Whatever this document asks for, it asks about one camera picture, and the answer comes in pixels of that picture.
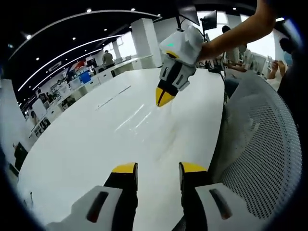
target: human hand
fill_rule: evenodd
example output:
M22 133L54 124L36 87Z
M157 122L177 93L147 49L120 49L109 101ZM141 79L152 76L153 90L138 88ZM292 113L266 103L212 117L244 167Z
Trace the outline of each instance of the human hand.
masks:
M275 72L278 71L278 61L277 60L273 61L271 68Z
M279 60L279 61L277 62L277 65L278 65L279 69L285 68L284 63L283 63L283 61L281 61L281 60Z

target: ceiling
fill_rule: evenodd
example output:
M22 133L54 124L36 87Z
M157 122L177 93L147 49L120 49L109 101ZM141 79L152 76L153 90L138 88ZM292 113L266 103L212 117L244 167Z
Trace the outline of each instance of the ceiling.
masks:
M198 11L221 10L231 13L241 12L247 15L254 13L256 2L257 0L194 0ZM130 0L121 2L97 0L53 0L46 2L32 0L21 1L18 6L15 6L15 4L13 1L5 1L5 5L2 7L5 10L11 9L12 11L5 15L2 13L0 16L2 22L7 22L2 28L2 34L5 34L5 38L0 43L0 62L4 64L5 77L13 81L17 100L22 103L24 99L33 96L32 88L49 75L46 71L57 62L62 61L62 65L64 65L88 52L102 48L102 43L107 44L115 38L100 40L63 55L38 71L18 91L31 75L53 58L84 43L126 33L130 30L130 23L139 18L157 19L159 17L156 15L161 14L163 19L166 19L177 14L174 0ZM237 7L237 12L232 10L234 6ZM88 8L91 8L91 13L85 13ZM153 16L132 13L131 8L135 8L138 12L153 14ZM101 10L127 10L128 12L94 12ZM81 13L85 14L49 26L30 40L26 40L27 34L34 35L58 20Z

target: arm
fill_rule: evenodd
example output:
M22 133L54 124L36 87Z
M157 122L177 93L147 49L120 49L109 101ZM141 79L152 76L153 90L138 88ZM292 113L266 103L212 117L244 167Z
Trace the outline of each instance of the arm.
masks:
M268 75L268 79L273 79L275 78L275 75L276 75L276 71L275 70L272 70L269 75Z
M281 77L283 77L284 74L285 74L285 65L284 65L284 63L280 60L280 61L278 61L278 66L279 66L279 71L280 71Z
M242 66L229 65L228 67L229 67L230 69L233 69L233 70L236 70L236 71L246 72L246 69L243 68Z
M265 0L257 0L254 15L214 40L203 43L199 60L216 57L234 47L268 35L273 30L275 21L275 11L265 3Z

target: ceiling light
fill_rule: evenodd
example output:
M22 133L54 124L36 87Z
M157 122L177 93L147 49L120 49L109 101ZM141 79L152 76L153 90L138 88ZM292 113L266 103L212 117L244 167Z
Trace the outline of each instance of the ceiling light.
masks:
M48 63L46 63L46 64L44 64L43 66L41 66L36 72L34 72L34 73L33 73L33 74L32 74L21 86L20 86L20 88L19 88L17 91L20 91L20 90L24 87L24 85L25 85L34 75L36 75L41 69L43 69L43 68L46 67L48 64L50 64L50 63L52 63L53 61L55 61L56 59L60 58L61 56L65 55L65 54L67 54L67 53L69 53L69 52L71 52L71 51L73 51L73 50L75 50L75 49L78 49L78 48L80 48L80 47L83 47L83 46L85 46L85 45L88 45L88 44L91 44L91 43L94 43L94 42L97 42L97 41L100 41L100 40L110 39L110 38L119 37L119 36L123 36L123 35L113 35L113 36L108 36L108 37L100 38L100 39L97 39L97 40L93 40L93 41L91 41L91 42L87 42L87 43L82 44L82 45L80 45L80 46L74 47L74 48L72 48L72 49L70 49L70 50L68 50L68 51L66 51L66 52L64 52L64 53L62 53L62 54L60 54L59 56L57 56L57 57L53 58L52 60L50 60Z
M82 56L80 56L80 57L78 57L78 58L76 58L76 59L74 59L74 60L68 62L68 63L65 64L64 66L59 67L57 70L55 70L55 71L52 72L50 75L48 75L46 78L44 78L41 82L39 82L39 84L37 84L32 90L34 90L35 88L37 88L42 82L44 82L44 81L45 81L46 79L48 79L49 77L51 78L51 76L52 76L54 73L56 73L57 71L59 71L62 67L65 67L65 66L69 65L70 63L72 63L72 62L76 61L77 59L80 59L80 58L82 58L82 57L84 57L84 56L86 56L86 55L89 55L89 54L92 54L92 53L94 53L94 52L101 51L101 50L102 50L102 49L100 48L100 49L97 49L97 50L95 50L95 51L91 51L90 53L84 54L84 55L82 55Z
M280 21L283 21L283 20L284 20L284 18L277 18L276 22L280 22Z
M128 13L130 10L98 10L98 11L95 11L95 13L104 13L104 12L125 12L125 13ZM150 16L157 16L156 14L151 14L151 13L145 13L145 12L138 12L139 14L143 14L143 15L150 15ZM45 26L44 28L42 28L41 30L37 31L33 36L36 36L38 35L39 33L43 32L44 30L46 30L47 28L51 27L51 26L54 26L58 23L61 23L63 21L66 21L66 20L69 20L69 19L72 19L72 18L76 18L76 17L80 17L80 16L83 16L84 13L78 13L78 14L75 14L75 15L72 15L72 16L69 16L69 17L66 17L66 18L63 18L63 19L60 19L56 22L53 22L47 26ZM21 49L28 41L24 41L18 48L16 48L16 50L14 50L14 52L11 54L11 56L9 57L9 60L19 51L19 49Z

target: desk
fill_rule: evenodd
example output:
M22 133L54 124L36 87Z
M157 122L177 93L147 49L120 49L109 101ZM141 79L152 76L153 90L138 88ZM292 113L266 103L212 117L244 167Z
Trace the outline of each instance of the desk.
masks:
M172 230L178 223L183 216L179 162L209 167L224 83L219 74L197 69L191 84L158 108L159 72L120 74L65 110L40 136L17 188L26 200L33 192L32 211L44 225L64 219L71 205L103 185L113 168L132 161L138 163L134 230Z
M115 66L112 66L97 75L99 75L98 79L100 83L104 83L109 79L113 78L112 71L114 74L117 76L121 73L124 73L126 71L131 71L131 70L140 70L140 69L148 69L148 68L155 68L155 65L152 60L152 55L140 57L140 58L133 58L127 61L124 61L120 64L117 64Z

